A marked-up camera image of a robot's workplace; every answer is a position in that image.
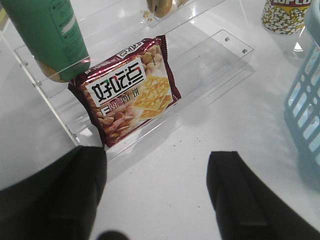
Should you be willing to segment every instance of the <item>green tube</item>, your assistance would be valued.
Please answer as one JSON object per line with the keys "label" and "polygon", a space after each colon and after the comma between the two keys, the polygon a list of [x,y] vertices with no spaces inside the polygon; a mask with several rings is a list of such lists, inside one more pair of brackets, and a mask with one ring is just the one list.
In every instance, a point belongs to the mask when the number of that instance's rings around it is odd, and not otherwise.
{"label": "green tube", "polygon": [[70,0],[1,3],[48,78],[64,83],[89,68],[88,52]]}

